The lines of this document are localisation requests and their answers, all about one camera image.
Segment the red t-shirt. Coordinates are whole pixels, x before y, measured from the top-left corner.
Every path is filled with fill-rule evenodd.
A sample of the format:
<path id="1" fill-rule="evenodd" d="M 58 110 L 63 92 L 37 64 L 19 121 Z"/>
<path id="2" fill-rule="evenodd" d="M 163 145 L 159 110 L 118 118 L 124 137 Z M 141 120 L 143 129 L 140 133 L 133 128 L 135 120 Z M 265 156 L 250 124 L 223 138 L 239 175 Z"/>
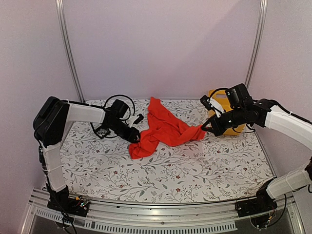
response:
<path id="1" fill-rule="evenodd" d="M 160 143 L 175 147 L 205 136 L 201 126 L 189 126 L 167 110 L 158 98 L 151 97 L 148 106 L 149 128 L 140 133 L 140 142 L 129 145 L 131 159 L 151 156 Z"/>

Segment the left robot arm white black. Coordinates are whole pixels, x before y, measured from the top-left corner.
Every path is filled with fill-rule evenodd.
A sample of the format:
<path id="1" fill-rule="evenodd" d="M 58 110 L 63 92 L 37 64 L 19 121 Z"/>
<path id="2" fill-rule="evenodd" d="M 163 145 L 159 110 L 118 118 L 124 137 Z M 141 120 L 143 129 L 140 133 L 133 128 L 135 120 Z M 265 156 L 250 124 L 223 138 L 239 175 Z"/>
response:
<path id="1" fill-rule="evenodd" d="M 115 100 L 110 107 L 91 105 L 57 97 L 49 97 L 33 121 L 34 137 L 39 143 L 39 161 L 47 179 L 47 190 L 58 193 L 53 203 L 63 212 L 69 211 L 73 204 L 71 198 L 61 192 L 67 192 L 60 149 L 62 141 L 66 138 L 66 127 L 74 122 L 88 122 L 99 124 L 94 128 L 98 134 L 104 130 L 99 138 L 108 138 L 110 133 L 130 143 L 140 141 L 140 132 L 134 125 L 143 120 L 143 115 L 130 113 L 125 118 L 129 106 L 122 100 Z"/>

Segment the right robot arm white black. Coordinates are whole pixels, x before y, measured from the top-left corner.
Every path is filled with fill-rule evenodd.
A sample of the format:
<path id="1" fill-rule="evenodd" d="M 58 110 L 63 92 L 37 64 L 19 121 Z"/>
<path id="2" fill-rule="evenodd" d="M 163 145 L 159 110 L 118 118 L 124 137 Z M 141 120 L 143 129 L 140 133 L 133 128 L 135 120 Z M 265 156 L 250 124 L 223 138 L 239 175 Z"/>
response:
<path id="1" fill-rule="evenodd" d="M 216 137 L 226 130 L 245 125 L 257 125 L 263 129 L 277 132 L 302 145 L 308 150 L 312 148 L 312 123 L 287 110 L 278 101 L 262 98 L 255 100 L 249 94 L 246 86 L 241 83 L 231 88 L 222 88 L 230 104 L 226 111 L 213 97 L 216 91 L 200 98 L 201 104 L 214 111 L 201 129 Z M 312 184 L 312 160 L 308 159 L 298 168 L 265 182 L 256 192 L 252 202 L 255 212 L 261 213 L 271 204 L 271 200 L 289 192 L 298 191 Z"/>

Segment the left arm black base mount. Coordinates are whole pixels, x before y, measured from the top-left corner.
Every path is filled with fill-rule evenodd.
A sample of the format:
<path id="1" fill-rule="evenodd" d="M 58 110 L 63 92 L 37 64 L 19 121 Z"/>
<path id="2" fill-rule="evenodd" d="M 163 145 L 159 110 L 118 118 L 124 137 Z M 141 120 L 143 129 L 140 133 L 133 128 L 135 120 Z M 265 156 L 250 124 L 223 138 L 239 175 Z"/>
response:
<path id="1" fill-rule="evenodd" d="M 47 207 L 49 209 L 63 212 L 64 214 L 71 214 L 86 217 L 89 211 L 90 201 L 83 199 L 81 196 L 72 198 L 68 194 L 53 194 L 50 195 Z"/>

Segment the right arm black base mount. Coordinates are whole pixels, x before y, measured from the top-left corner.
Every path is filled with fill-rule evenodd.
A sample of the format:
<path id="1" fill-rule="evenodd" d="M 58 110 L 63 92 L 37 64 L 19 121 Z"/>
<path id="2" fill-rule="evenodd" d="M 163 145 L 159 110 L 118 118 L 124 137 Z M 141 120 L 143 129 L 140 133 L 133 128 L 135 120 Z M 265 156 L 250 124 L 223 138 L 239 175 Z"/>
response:
<path id="1" fill-rule="evenodd" d="M 256 215 L 263 212 L 275 211 L 277 203 L 267 194 L 257 194 L 254 198 L 241 196 L 235 201 L 235 210 L 239 217 Z"/>

